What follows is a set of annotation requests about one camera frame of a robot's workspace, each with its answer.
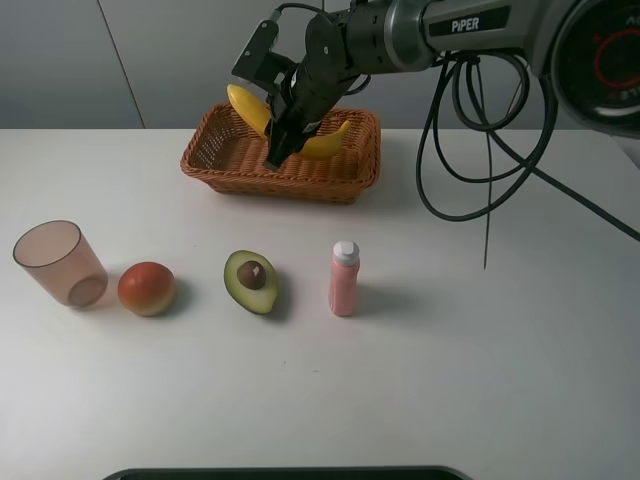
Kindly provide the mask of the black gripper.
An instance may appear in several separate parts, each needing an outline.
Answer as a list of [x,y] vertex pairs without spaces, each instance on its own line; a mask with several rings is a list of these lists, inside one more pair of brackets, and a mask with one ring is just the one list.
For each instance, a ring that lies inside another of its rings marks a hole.
[[350,12],[317,14],[305,31],[305,55],[288,67],[284,79],[268,97],[271,120],[266,130],[264,166],[277,171],[298,153],[305,135],[319,129],[327,113],[358,77],[346,47]]

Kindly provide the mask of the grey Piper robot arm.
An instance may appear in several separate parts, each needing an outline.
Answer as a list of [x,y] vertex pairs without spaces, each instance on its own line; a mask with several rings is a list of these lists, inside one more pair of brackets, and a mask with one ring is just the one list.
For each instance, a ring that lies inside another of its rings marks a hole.
[[271,101],[268,166],[300,151],[358,77],[422,71],[449,52],[519,54],[576,122],[639,133],[635,1],[355,1],[308,23]]

